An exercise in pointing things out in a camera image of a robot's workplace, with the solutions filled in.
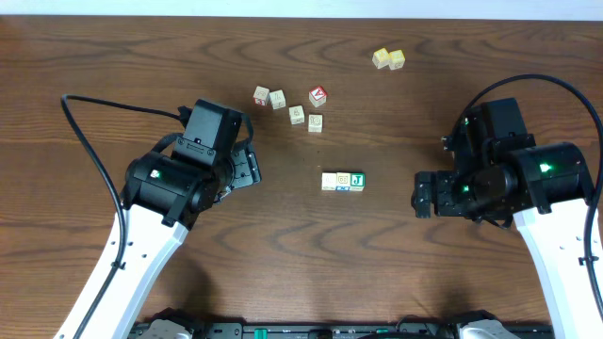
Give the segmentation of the green letter J block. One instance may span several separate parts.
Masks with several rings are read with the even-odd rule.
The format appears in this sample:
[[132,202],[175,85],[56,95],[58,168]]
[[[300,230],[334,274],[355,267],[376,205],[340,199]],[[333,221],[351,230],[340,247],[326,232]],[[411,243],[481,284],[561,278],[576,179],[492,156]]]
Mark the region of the green letter J block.
[[364,173],[352,173],[350,175],[350,190],[363,191],[366,186],[366,176]]

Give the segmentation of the plain white wooden block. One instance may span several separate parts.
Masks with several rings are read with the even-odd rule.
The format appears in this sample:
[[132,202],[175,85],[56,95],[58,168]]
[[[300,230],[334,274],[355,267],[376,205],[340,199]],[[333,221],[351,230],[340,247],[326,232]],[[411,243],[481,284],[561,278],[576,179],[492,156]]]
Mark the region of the plain white wooden block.
[[323,172],[321,174],[321,189],[336,190],[337,174],[334,172]]

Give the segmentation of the blue edged picture block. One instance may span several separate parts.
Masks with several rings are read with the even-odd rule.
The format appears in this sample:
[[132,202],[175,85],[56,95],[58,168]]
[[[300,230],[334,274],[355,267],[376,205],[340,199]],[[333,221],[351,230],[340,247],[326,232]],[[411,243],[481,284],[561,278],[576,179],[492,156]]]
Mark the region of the blue edged picture block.
[[337,172],[336,177],[335,177],[335,179],[336,179],[335,190],[336,191],[350,191],[350,188],[351,188],[350,178],[351,178],[351,175],[348,172]]

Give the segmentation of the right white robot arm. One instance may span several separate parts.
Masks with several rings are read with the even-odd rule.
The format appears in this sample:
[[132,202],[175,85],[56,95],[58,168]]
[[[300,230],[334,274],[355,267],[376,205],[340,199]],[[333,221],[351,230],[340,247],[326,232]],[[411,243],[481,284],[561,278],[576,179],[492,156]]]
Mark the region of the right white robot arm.
[[463,165],[416,174],[416,216],[514,224],[536,267],[555,336],[601,337],[587,271],[602,254],[595,219],[588,215],[595,188],[579,148],[567,142],[528,147],[487,165]]

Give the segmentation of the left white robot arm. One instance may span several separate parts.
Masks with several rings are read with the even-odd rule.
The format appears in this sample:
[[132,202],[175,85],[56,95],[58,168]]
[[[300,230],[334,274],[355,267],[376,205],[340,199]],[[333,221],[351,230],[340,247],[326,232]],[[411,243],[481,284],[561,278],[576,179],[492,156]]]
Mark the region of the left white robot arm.
[[106,246],[57,337],[127,337],[197,217],[233,190],[261,180],[248,139],[210,169],[176,153],[166,156],[170,145],[200,147],[175,133],[130,164]]

